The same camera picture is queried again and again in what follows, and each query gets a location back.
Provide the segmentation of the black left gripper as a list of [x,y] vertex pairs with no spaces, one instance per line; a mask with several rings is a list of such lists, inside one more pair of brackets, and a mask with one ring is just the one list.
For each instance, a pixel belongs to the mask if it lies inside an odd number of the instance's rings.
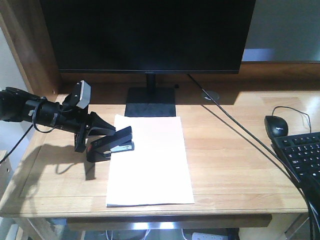
[[83,153],[86,149],[86,136],[113,136],[116,128],[104,121],[96,112],[88,115],[88,107],[74,107],[64,110],[63,104],[42,99],[37,106],[37,123],[54,129],[74,133],[74,151]]

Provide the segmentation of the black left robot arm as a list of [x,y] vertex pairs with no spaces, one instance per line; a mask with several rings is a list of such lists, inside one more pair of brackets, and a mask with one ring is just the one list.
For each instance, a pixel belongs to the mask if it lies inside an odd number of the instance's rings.
[[74,151],[82,153],[88,136],[112,136],[116,128],[95,112],[88,113],[91,87],[86,82],[77,83],[62,104],[51,102],[24,90],[6,87],[0,92],[0,119],[6,122],[30,122],[74,133]]

